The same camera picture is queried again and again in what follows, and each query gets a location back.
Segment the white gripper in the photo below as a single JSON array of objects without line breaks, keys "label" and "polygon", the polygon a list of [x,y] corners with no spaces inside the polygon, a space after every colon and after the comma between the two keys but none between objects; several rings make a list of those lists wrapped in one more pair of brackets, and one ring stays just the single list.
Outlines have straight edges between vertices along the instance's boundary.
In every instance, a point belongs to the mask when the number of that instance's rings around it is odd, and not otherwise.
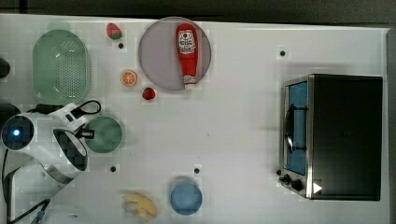
[{"label": "white gripper", "polygon": [[[65,127],[76,132],[88,123],[88,117],[84,114],[79,105],[74,103],[68,104],[52,113],[52,115],[62,121]],[[94,130],[81,129],[76,133],[77,138],[94,138]]]}]

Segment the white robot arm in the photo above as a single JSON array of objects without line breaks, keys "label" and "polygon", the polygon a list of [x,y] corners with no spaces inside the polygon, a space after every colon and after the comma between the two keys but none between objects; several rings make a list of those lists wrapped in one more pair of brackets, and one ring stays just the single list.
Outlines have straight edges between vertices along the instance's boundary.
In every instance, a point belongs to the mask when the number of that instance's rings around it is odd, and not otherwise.
[{"label": "white robot arm", "polygon": [[7,224],[16,224],[70,184],[88,166],[80,141],[87,113],[80,105],[37,105],[22,113],[10,104],[1,112],[1,142],[30,160],[2,175]]}]

